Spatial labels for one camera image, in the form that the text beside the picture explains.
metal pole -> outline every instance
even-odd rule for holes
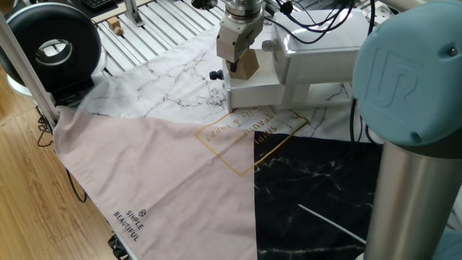
[[[430,260],[462,183],[462,160],[383,148],[365,260]]]
[[[130,20],[138,27],[144,25],[144,22],[141,20],[139,15],[138,6],[136,5],[136,0],[123,0],[127,8],[126,15]]]
[[[22,51],[12,30],[5,21],[3,15],[0,15],[0,46],[4,49],[8,59],[12,62],[17,73],[25,83],[26,87],[37,102],[43,115],[48,119],[51,126],[58,122],[58,111],[48,96],[42,82],[38,79],[32,65]]]

white marble pattern cloth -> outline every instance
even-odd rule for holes
[[[265,26],[253,46],[261,46],[263,40],[271,37],[270,32],[271,26]],[[209,78],[210,71],[222,69],[222,60],[216,55],[216,35],[215,27],[146,64],[102,82],[85,97],[80,108],[91,114],[122,118],[152,117],[176,123],[214,123],[227,114],[222,81]],[[331,99],[346,96],[343,87],[326,93],[326,97]],[[344,106],[297,110],[300,116],[309,120],[309,124],[296,135],[348,141],[349,109],[349,106]],[[234,112],[230,117],[239,118],[240,111],[245,109]],[[292,114],[282,113],[286,113],[290,121]],[[356,138],[361,129],[359,123],[356,111]],[[291,134],[292,130],[288,128],[282,132]],[[367,141],[365,134],[361,141]]]

black screw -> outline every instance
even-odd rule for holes
[[[225,77],[223,76],[223,71],[222,70],[218,70],[218,71],[211,71],[209,73],[209,76],[210,76],[210,79],[211,80],[217,80],[217,79],[220,79],[220,80],[223,80]]]

black wire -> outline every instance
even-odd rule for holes
[[[40,130],[42,132],[42,134],[40,134],[40,137],[38,137],[37,145],[39,147],[49,147],[50,145],[53,144],[53,141],[50,141],[49,144],[40,144],[40,141],[42,140],[43,135],[45,133],[50,133],[50,130],[49,130],[50,127],[48,126],[48,121],[46,120],[44,115],[41,115],[40,118],[38,119],[37,123],[39,123],[38,130]]]
[[[369,30],[367,35],[369,35],[374,30],[375,23],[375,0],[370,0],[370,21],[369,21]]]
[[[370,35],[370,33],[374,30],[374,23],[375,23],[375,0],[370,0],[370,20],[369,20],[369,29],[367,30],[367,35]],[[352,106],[350,108],[350,114],[349,114],[349,138],[350,138],[350,142],[352,143],[353,149],[354,149],[354,142],[355,142],[354,140],[354,110],[356,108],[356,102],[357,102],[356,99],[353,97]],[[369,126],[367,124],[366,124],[365,132],[370,142],[372,142],[373,144],[379,145],[372,138],[370,138]]]
[[[281,0],[276,0],[276,2],[278,3],[278,5],[279,5],[280,7],[282,7]],[[342,6],[342,8],[341,8],[337,13],[335,13],[335,15],[333,15],[332,17],[330,17],[331,14],[332,14],[332,13],[334,12],[334,10],[335,10],[335,9],[333,8],[333,9],[329,12],[329,14],[327,15],[327,17],[324,19],[324,21],[316,23],[316,22],[314,21],[314,19],[311,17],[311,15],[308,13],[307,9],[306,9],[305,7],[303,7],[303,5],[301,5],[301,4],[300,4],[299,2],[297,2],[297,1],[294,1],[294,2],[298,3],[298,4],[300,5],[300,7],[302,7],[302,9],[308,14],[308,16],[310,16],[311,20],[314,22],[314,24],[312,24],[312,25],[306,25],[307,27],[314,27],[314,26],[320,26],[320,25],[325,24],[326,22],[332,20],[334,17],[338,16],[338,15],[340,14],[340,12],[344,9],[344,7],[346,7],[346,5]]]
[[[341,26],[342,24],[344,24],[344,22],[346,22],[346,20],[348,19],[350,13],[352,12],[353,10],[353,6],[354,6],[354,2],[353,0],[350,0],[350,6],[349,6],[349,9],[348,9],[348,13],[346,14],[345,18],[340,21],[337,25],[334,25],[332,26],[333,23],[335,23],[335,20],[336,18],[340,15],[340,13],[345,9],[346,7],[346,4],[344,4],[340,9],[339,11],[334,15],[334,20],[332,21],[332,23],[329,25],[329,27],[325,30],[316,30],[316,29],[311,29],[310,27],[312,27],[313,25],[304,25],[303,23],[301,22],[298,22],[298,20],[296,20],[291,14],[287,14],[287,18],[289,18],[289,20],[293,21],[295,24],[297,24],[298,26],[312,32],[312,33],[327,33],[327,32],[330,32],[332,30],[335,30],[336,28],[338,28],[339,26]]]
[[[69,172],[69,170],[67,170],[67,168],[66,168],[66,173],[67,173],[67,177],[69,178],[69,182],[71,183],[72,191],[74,191],[75,197],[77,197],[79,202],[85,203],[88,198],[87,192],[84,191],[84,198],[83,199],[80,198],[79,194],[77,193],[77,190],[75,189],[74,182],[72,181],[71,173]]]
[[[354,149],[354,109],[356,108],[356,99],[353,97],[352,106],[349,112],[349,140],[352,143]]]
[[[308,16],[310,17],[311,21],[313,21],[313,24],[316,23],[315,20],[311,17],[311,14],[303,7],[303,5],[302,5],[301,3],[297,2],[297,1],[293,1],[293,0],[292,0],[292,1],[289,1],[289,2],[298,4],[298,6],[301,7],[302,10],[305,11],[306,14],[308,14]]]
[[[358,142],[361,142],[361,137],[362,137],[362,116],[359,116],[359,119],[361,121],[361,131],[359,132]]]
[[[299,42],[301,42],[301,43],[303,43],[303,44],[313,44],[313,43],[319,41],[319,40],[327,33],[327,32],[325,32],[325,33],[319,35],[319,37],[316,38],[315,40],[312,40],[312,41],[310,41],[310,42],[307,42],[307,41],[304,41],[304,40],[298,38],[297,36],[295,36],[295,34],[293,34],[292,31],[289,30],[289,29],[287,29],[284,25],[281,25],[280,23],[275,22],[275,21],[273,21],[272,19],[269,19],[268,17],[265,17],[265,19],[268,20],[268,21],[270,21],[270,22],[272,22],[272,23],[274,23],[275,25],[279,26],[280,28],[282,28],[283,30],[285,30],[288,34],[290,34],[290,36],[292,36],[295,40],[298,40]]]
[[[373,144],[375,144],[375,145],[377,145],[377,146],[379,146],[379,147],[382,147],[381,144],[377,143],[376,141],[374,141],[374,139],[373,139],[372,137],[370,137],[370,134],[369,134],[369,126],[368,126],[368,125],[366,125],[366,130],[365,130],[365,131],[366,131],[366,137],[367,137],[367,139],[369,140],[369,142],[371,142],[371,143],[373,143]]]

